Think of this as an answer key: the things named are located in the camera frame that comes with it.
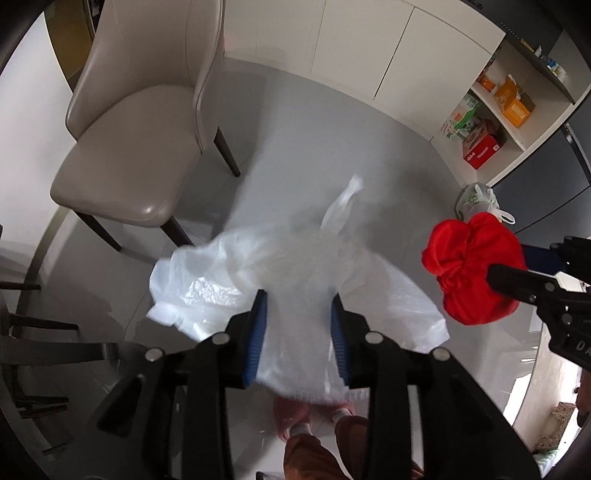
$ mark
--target white cabinet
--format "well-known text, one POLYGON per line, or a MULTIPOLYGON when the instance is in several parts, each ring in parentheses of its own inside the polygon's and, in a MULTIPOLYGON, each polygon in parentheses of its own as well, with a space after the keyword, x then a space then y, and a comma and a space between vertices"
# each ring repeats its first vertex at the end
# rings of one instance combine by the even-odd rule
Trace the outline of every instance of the white cabinet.
POLYGON ((450 24, 491 54, 505 37, 505 33, 493 22, 460 0, 405 1, 450 24))
POLYGON ((375 102, 435 134, 490 57, 455 28, 416 8, 375 102))
POLYGON ((308 76, 323 9, 324 0, 258 0, 256 56, 308 76))
POLYGON ((258 0, 226 0, 224 49, 238 57, 254 57, 258 0))
POLYGON ((373 98, 412 11, 399 0, 326 0, 312 75, 373 98))

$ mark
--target red box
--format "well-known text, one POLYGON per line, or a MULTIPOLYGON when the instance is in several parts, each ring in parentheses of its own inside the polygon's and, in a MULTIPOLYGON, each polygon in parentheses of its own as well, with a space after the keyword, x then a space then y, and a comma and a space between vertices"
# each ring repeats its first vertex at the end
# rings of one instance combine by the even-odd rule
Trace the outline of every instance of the red box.
POLYGON ((462 143, 464 160, 478 170, 501 147, 497 131, 489 119, 474 130, 462 143))

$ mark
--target dark chair leg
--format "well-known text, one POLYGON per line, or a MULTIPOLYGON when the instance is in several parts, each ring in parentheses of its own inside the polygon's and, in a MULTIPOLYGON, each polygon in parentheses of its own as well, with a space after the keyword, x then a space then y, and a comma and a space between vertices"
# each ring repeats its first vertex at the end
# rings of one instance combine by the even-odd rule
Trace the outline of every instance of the dark chair leg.
POLYGON ((55 405, 58 403, 69 403, 68 397, 43 397, 40 395, 17 395, 13 398, 17 408, 30 407, 32 405, 55 405))
POLYGON ((109 232, 105 230, 99 221, 94 218, 92 215, 87 215, 85 213, 76 212, 76 215, 80 217, 86 225, 88 225, 94 233, 96 233, 99 237, 101 237, 105 242, 107 242, 110 246, 112 246, 118 252, 121 252, 121 245, 119 245, 115 239, 109 235, 109 232))
POLYGON ((68 444, 69 444, 69 442, 60 443, 59 445, 56 445, 55 447, 46 448, 45 450, 42 450, 41 453, 43 455, 51 455, 52 453, 56 453, 56 452, 59 452, 60 450, 63 450, 64 448, 66 448, 68 446, 68 444))
POLYGON ((5 365, 63 365, 120 357, 117 343, 37 342, 0 336, 0 364, 5 365))
POLYGON ((0 290, 41 290, 41 286, 36 283, 0 281, 0 290))
POLYGON ((239 177, 240 169, 238 168, 236 160, 234 160, 234 155, 232 155, 230 147, 228 147, 228 143, 226 142, 226 139, 223 137, 222 131, 219 129, 219 127, 217 128, 216 138, 213 139, 213 143, 215 144, 219 152, 222 154, 223 159, 228 164, 228 167, 230 167, 230 170, 232 170, 234 176, 239 177))
POLYGON ((182 247, 183 245, 190 245, 194 247, 193 242, 178 224, 174 217, 171 217, 168 222, 166 222, 163 226, 160 227, 168 238, 170 238, 177 247, 182 247))
POLYGON ((24 315, 17 315, 9 313, 10 324, 18 325, 20 327, 31 328, 45 328, 48 330, 79 330, 80 328, 75 323, 58 322, 56 320, 44 320, 35 317, 25 317, 24 315))
POLYGON ((22 419, 38 419, 40 417, 46 417, 48 415, 53 415, 54 413, 66 411, 67 409, 68 409, 67 405, 54 405, 53 407, 32 408, 30 410, 21 410, 20 414, 21 414, 22 419))

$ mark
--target red cloth bag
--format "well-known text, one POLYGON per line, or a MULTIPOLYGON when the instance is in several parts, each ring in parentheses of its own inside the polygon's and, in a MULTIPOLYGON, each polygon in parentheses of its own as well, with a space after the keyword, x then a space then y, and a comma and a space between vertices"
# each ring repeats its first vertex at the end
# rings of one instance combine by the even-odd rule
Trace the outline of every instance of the red cloth bag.
POLYGON ((436 225, 423 252, 423 265, 443 292, 443 308, 464 325, 494 322, 519 305, 489 287, 486 274, 492 264, 527 270, 519 240, 490 213, 478 213, 468 223, 436 225))

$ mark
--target grey cabinet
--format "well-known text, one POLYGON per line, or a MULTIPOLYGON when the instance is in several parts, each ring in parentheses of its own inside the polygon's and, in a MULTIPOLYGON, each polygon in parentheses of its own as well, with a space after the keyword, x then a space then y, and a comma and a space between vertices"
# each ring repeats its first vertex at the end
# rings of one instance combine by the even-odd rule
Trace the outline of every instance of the grey cabinet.
POLYGON ((591 236, 591 187, 587 185, 578 196, 543 220, 517 234, 522 244, 548 248, 562 242, 566 235, 591 236))
POLYGON ((501 208, 515 217, 515 225, 510 228, 517 232, 560 208, 587 187, 589 182, 577 157, 558 130, 493 190, 501 208))

